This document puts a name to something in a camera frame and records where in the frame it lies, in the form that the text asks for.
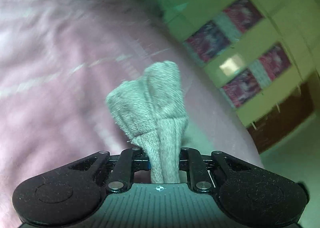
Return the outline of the pink checked bedsheet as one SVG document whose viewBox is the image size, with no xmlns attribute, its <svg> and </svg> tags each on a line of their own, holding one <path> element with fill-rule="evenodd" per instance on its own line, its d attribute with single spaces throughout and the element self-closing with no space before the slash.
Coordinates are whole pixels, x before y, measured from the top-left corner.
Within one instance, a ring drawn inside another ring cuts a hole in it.
<svg viewBox="0 0 320 228">
<path fill-rule="evenodd" d="M 1 0 L 1 227 L 20 225 L 11 198 L 22 181 L 130 146 L 105 99 L 165 60 L 180 70 L 184 145 L 261 166 L 220 91 L 135 0 Z"/>
</svg>

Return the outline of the grey fleece pant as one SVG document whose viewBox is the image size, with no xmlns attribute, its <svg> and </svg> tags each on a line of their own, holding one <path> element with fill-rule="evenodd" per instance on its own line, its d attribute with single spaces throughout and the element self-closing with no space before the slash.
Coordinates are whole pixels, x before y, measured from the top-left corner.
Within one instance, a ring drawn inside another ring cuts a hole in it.
<svg viewBox="0 0 320 228">
<path fill-rule="evenodd" d="M 176 63 L 152 64 L 138 79 L 112 90 L 106 104 L 129 141 L 149 157 L 152 183 L 186 182 L 187 175 L 179 169 L 180 151 L 191 145 L 191 138 Z"/>
</svg>

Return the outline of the green wardrobe with posters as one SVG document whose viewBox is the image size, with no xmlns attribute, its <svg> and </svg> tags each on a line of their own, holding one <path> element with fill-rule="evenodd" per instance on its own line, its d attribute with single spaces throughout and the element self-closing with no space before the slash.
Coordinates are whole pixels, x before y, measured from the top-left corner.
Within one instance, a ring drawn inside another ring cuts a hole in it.
<svg viewBox="0 0 320 228">
<path fill-rule="evenodd" d="M 184 43 L 243 125 L 319 70 L 319 0 L 161 0 Z"/>
</svg>

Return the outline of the brown wooden door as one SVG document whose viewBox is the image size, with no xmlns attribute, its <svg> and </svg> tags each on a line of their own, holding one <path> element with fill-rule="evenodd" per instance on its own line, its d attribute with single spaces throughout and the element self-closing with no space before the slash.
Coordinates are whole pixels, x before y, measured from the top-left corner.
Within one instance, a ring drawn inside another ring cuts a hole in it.
<svg viewBox="0 0 320 228">
<path fill-rule="evenodd" d="M 258 153 L 263 153 L 281 141 L 303 123 L 314 110 L 310 87 L 307 83 L 303 83 L 295 88 L 283 102 L 276 104 L 271 111 L 247 127 Z"/>
</svg>

